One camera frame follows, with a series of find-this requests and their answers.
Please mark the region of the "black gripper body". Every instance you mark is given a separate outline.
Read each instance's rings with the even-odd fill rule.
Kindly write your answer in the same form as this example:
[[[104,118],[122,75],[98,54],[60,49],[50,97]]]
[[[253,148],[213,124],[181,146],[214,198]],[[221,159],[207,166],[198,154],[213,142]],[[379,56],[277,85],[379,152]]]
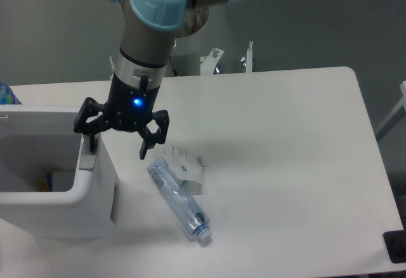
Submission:
[[[145,91],[122,82],[113,75],[103,110],[103,123],[117,131],[136,132],[152,121],[159,88]]]

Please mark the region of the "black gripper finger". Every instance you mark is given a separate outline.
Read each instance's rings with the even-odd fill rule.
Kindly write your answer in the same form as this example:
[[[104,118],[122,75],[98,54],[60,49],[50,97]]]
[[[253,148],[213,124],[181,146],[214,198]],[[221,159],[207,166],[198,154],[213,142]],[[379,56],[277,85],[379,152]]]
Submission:
[[[87,97],[74,119],[74,132],[89,137],[89,151],[96,151],[96,135],[112,127],[112,121],[105,114],[105,104]]]
[[[151,132],[148,124],[154,121],[157,130],[155,133]],[[140,159],[144,159],[147,151],[153,149],[156,144],[163,145],[166,142],[167,132],[169,129],[169,113],[167,110],[159,110],[157,112],[148,113],[145,120],[139,125],[138,133],[143,139],[140,148]]]

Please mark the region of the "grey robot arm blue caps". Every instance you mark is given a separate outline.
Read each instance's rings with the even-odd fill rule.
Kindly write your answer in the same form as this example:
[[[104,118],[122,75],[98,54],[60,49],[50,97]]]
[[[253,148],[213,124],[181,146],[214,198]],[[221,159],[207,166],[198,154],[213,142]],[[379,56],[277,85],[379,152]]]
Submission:
[[[90,151],[95,137],[109,129],[137,132],[140,157],[166,141],[169,114],[154,111],[159,88],[187,11],[240,0],[117,0],[124,31],[105,103],[86,98],[74,121],[74,131],[87,136]]]

